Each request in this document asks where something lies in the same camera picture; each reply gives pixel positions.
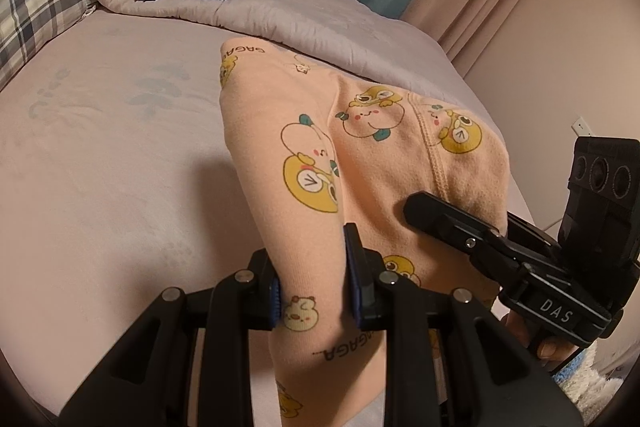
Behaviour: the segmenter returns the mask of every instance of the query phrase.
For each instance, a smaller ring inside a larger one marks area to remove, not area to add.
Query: wall outlet
[[[593,136],[591,134],[591,129],[589,128],[589,125],[584,121],[583,117],[578,118],[578,120],[574,122],[571,128],[574,130],[574,133],[577,134],[578,136]]]

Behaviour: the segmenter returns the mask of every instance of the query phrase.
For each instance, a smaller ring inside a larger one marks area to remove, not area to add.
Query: mattress
[[[0,343],[53,412],[162,289],[210,287],[262,246],[218,107],[234,35],[98,10],[0,93]],[[530,220],[513,180],[509,198]],[[256,425],[277,426],[264,334],[251,356]]]

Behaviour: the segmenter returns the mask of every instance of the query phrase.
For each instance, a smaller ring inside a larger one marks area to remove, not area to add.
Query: beige wall
[[[595,135],[640,138],[640,0],[520,0],[465,80],[546,227],[564,211],[578,115]]]

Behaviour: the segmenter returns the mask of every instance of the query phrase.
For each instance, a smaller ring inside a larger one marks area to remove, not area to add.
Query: peach folded garment
[[[222,59],[226,145],[282,282],[270,348],[283,425],[341,427],[385,379],[383,335],[358,331],[350,316],[342,226],[355,222],[387,269],[490,304],[498,286],[464,253],[410,229],[401,209],[426,190],[504,234],[508,156],[466,110],[266,41],[231,39]]]

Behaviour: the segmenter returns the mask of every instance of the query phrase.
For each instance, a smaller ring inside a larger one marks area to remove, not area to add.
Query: human hand
[[[507,313],[501,323],[516,337],[524,347],[528,347],[531,341],[524,318],[516,312]],[[577,349],[577,346],[559,337],[549,337],[538,346],[538,358],[551,362],[562,362]]]

